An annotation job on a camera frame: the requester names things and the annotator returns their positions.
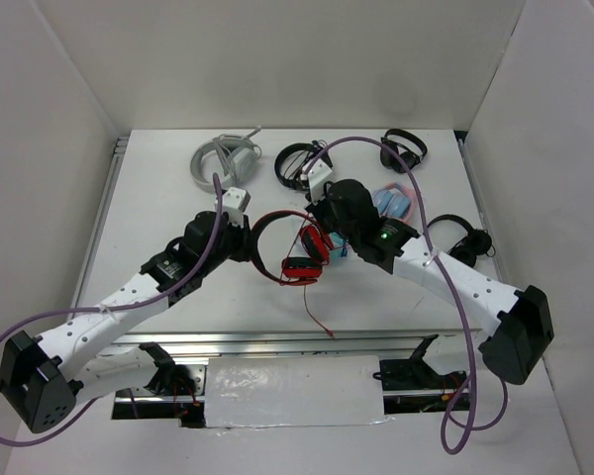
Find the teal white headphones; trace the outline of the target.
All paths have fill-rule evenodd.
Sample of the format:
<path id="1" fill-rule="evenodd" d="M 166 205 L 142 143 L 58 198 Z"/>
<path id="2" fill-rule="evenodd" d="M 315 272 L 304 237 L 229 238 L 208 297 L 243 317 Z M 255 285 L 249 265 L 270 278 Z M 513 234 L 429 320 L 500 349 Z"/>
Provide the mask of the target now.
<path id="1" fill-rule="evenodd" d="M 340 261 L 348 256 L 348 244 L 347 241 L 337 233 L 329 234 L 330 243 L 332 248 L 329 250 L 329 263 Z"/>

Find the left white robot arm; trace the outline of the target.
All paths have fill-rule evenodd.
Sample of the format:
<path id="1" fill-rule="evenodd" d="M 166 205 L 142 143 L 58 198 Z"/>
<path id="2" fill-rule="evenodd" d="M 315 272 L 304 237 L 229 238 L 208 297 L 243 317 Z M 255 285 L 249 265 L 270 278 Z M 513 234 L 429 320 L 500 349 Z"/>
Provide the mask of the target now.
<path id="1" fill-rule="evenodd" d="M 19 331 L 9 337 L 0 364 L 0 393 L 31 432 L 44 433 L 76 406 L 109 393 L 143 387 L 170 395 L 178 387 L 192 388 L 188 370 L 155 342 L 124 353 L 103 351 L 198 290 L 225 261 L 245 260 L 249 236 L 245 214 L 197 214 L 182 236 L 97 306 L 75 311 L 72 320 L 38 336 Z"/>

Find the black wired headphones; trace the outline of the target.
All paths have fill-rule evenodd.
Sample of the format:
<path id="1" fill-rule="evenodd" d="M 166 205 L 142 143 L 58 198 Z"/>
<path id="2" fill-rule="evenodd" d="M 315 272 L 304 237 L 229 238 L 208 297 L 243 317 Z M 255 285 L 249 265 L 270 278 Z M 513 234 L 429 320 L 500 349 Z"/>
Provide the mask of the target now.
<path id="1" fill-rule="evenodd" d="M 291 190 L 306 192 L 308 180 L 302 170 L 327 145 L 323 140 L 296 142 L 284 148 L 275 158 L 274 173 L 279 183 Z"/>

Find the aluminium rail frame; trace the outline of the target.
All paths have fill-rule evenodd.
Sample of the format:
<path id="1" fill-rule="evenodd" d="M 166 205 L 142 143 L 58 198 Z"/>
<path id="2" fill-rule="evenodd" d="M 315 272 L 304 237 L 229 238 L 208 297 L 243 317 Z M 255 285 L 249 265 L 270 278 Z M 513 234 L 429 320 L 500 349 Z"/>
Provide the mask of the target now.
<path id="1" fill-rule="evenodd" d="M 109 193 L 97 248 L 80 294 L 83 304 L 119 290 L 151 256 L 183 233 L 212 197 L 192 182 L 193 150 L 210 131 L 136 130 L 128 139 Z M 493 265 L 478 272 L 497 280 Z M 464 349 L 485 335 L 460 304 L 393 276 L 354 253 L 327 266 L 308 287 L 286 287 L 251 264 L 227 261 L 170 310 L 150 318 L 108 348 L 122 353 L 156 342 L 178 357 L 227 353 L 314 353 L 408 350 L 428 335 L 431 352 Z"/>

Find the pink blue cat-ear headphones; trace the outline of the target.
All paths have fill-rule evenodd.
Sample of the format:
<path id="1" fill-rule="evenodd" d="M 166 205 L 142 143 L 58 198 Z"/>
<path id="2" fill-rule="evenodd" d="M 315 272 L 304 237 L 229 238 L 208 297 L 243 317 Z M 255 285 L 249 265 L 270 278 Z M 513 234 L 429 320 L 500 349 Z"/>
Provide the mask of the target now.
<path id="1" fill-rule="evenodd" d="M 371 193 L 372 204 L 381 217 L 408 224 L 418 203 L 416 192 L 402 183 L 393 182 Z"/>

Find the black folded headphones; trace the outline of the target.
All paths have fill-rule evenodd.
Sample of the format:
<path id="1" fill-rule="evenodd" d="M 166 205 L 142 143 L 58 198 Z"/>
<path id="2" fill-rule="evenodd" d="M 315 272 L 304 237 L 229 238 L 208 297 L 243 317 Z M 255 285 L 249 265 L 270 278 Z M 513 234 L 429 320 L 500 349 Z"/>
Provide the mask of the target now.
<path id="1" fill-rule="evenodd" d="M 384 148 L 380 152 L 380 162 L 388 169 L 403 174 L 403 164 L 409 169 L 419 165 L 427 156 L 428 148 L 415 134 L 402 129 L 389 129 L 381 137 Z"/>

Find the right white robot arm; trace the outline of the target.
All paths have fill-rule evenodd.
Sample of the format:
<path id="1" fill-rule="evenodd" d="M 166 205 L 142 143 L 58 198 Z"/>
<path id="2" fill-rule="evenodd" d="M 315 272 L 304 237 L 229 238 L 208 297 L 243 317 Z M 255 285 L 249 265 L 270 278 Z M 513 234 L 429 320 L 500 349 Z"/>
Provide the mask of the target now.
<path id="1" fill-rule="evenodd" d="M 485 335 L 477 349 L 494 375 L 512 385 L 528 380 L 554 338 L 544 291 L 499 282 L 429 246 L 411 226 L 381 217 L 354 179 L 328 182 L 308 201 L 306 210 L 318 224 L 346 239 L 363 261 L 460 304 Z"/>

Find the white grey headphones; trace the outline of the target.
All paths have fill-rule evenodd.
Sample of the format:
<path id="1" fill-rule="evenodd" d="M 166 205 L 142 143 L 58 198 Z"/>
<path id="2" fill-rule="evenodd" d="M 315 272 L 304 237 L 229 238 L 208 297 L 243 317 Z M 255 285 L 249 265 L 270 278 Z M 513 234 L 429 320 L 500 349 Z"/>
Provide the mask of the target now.
<path id="1" fill-rule="evenodd" d="M 222 167 L 220 185 L 223 189 L 245 183 L 261 159 L 261 147 L 252 140 L 260 131 L 261 127 L 255 127 L 246 135 L 220 134 L 200 145 L 189 162 L 194 184 L 204 192 L 212 192 L 213 184 L 203 175 L 203 160 L 211 154 L 217 156 Z"/>

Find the black thin-band headphones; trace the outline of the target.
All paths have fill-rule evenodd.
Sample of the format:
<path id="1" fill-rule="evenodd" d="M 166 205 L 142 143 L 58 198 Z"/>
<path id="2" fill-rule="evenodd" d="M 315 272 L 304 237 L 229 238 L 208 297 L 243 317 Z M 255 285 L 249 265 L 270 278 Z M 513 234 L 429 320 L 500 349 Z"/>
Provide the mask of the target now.
<path id="1" fill-rule="evenodd" d="M 464 237 L 448 251 L 449 256 L 471 268 L 475 267 L 479 256 L 492 256 L 494 244 L 487 231 L 475 228 L 468 220 L 454 214 L 439 215 L 428 222 L 428 227 L 441 222 L 456 223 L 464 229 Z"/>

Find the red black headphones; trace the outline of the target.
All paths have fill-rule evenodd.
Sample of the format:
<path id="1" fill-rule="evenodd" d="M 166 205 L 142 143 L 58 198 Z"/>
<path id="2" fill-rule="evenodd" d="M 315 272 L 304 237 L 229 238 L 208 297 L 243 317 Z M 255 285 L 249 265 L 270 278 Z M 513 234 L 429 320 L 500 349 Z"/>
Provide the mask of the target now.
<path id="1" fill-rule="evenodd" d="M 267 269 L 259 242 L 262 234 L 276 222 L 299 218 L 302 220 L 286 256 L 281 260 L 278 274 Z M 322 227 L 305 212 L 279 210 L 259 218 L 251 229 L 250 261 L 266 279 L 280 286 L 306 287 L 315 284 L 331 262 L 335 245 Z"/>

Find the white foil-edged panel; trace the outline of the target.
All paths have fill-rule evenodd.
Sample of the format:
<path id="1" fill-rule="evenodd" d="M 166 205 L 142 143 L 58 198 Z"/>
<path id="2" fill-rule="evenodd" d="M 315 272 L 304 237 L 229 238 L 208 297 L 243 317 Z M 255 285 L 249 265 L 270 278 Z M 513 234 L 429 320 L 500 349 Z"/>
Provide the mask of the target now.
<path id="1" fill-rule="evenodd" d="M 209 428 L 368 426 L 385 421 L 375 356 L 213 358 Z"/>

